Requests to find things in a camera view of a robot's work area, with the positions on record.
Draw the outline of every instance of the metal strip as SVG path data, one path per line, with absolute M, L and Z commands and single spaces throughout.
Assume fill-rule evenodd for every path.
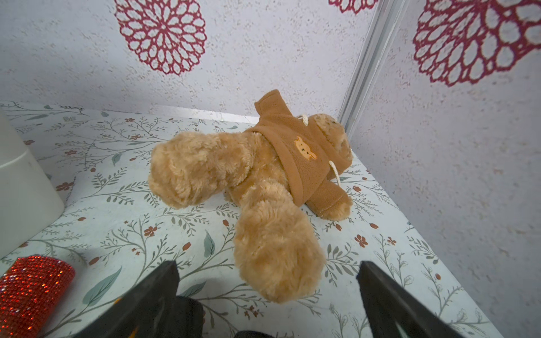
M 370 23 L 367 41 L 363 46 L 355 73 L 340 108 L 339 122 L 346 129 L 349 140 L 357 126 L 366 104 L 374 79 L 379 73 L 388 46 L 393 41 L 398 24 L 406 11 L 409 0 L 381 0 Z

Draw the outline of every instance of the brown fleece hoodie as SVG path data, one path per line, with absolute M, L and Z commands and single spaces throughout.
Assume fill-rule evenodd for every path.
M 327 179 L 334 177 L 329 160 L 339 173 L 351 165 L 351 160 L 338 154 L 313 118 L 304 125 L 291 114 L 277 90 L 265 94 L 255 108 L 259 123 L 246 131 L 260 132 L 276 150 L 295 205 L 306 203 L 319 213 L 347 198 L 345 191 Z

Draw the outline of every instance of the floral patterned surface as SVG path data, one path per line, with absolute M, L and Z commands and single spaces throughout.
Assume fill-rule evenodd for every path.
M 303 207 L 327 255 L 318 290 L 280 306 L 239 279 L 236 206 L 217 195 L 175 210 L 147 184 L 157 142 L 179 131 L 238 132 L 248 124 L 0 103 L 67 205 L 55 223 L 0 261 L 5 271 L 19 256 L 42 254 L 76 269 L 40 337 L 76 333 L 164 260 L 177 263 L 179 294 L 202 302 L 207 337 L 232 337 L 241 329 L 277 337 L 371 337 L 354 278 L 362 260 L 377 263 L 464 336 L 501 337 L 357 158 L 341 177 L 354 200 L 351 218 L 329 222 Z

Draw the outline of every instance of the bear face patch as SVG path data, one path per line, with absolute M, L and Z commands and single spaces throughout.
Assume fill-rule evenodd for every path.
M 295 142 L 295 146 L 297 147 L 297 149 L 299 150 L 299 152 L 305 159 L 310 160 L 311 158 L 313 158 L 314 160 L 316 160 L 318 158 L 316 154 L 314 154 L 310 150 L 310 147 L 308 146 L 308 144 L 304 143 L 304 141 L 301 139 L 300 136 L 297 136 L 297 139 L 294 142 Z

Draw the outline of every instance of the white container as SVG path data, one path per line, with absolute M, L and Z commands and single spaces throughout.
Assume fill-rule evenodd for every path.
M 0 111 L 0 257 L 53 223 L 64 203 Z

